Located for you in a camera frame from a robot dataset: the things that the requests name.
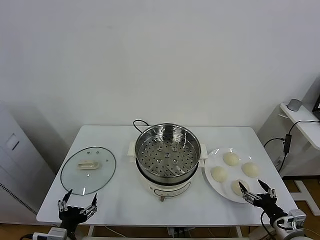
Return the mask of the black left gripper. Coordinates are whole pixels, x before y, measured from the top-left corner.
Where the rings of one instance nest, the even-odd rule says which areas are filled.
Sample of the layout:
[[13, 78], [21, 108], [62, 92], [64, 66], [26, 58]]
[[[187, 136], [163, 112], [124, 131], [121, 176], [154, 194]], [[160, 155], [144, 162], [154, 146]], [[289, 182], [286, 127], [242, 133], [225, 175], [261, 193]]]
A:
[[91, 205], [86, 208], [67, 206], [72, 191], [73, 189], [70, 189], [62, 200], [57, 202], [59, 219], [62, 221], [59, 227], [63, 229], [76, 229], [79, 224], [87, 221], [87, 217], [92, 217], [97, 212], [97, 194], [94, 195]]

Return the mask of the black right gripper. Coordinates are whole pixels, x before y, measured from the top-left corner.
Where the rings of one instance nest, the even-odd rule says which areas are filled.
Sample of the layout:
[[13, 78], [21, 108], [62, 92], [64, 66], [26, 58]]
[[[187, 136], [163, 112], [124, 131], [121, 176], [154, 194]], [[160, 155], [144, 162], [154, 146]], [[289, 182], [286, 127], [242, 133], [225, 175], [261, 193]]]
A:
[[265, 182], [258, 179], [258, 183], [265, 193], [253, 194], [239, 181], [239, 187], [242, 198], [255, 207], [262, 208], [270, 220], [277, 220], [281, 217], [287, 217], [288, 214], [277, 205], [277, 195], [274, 188], [270, 188]]

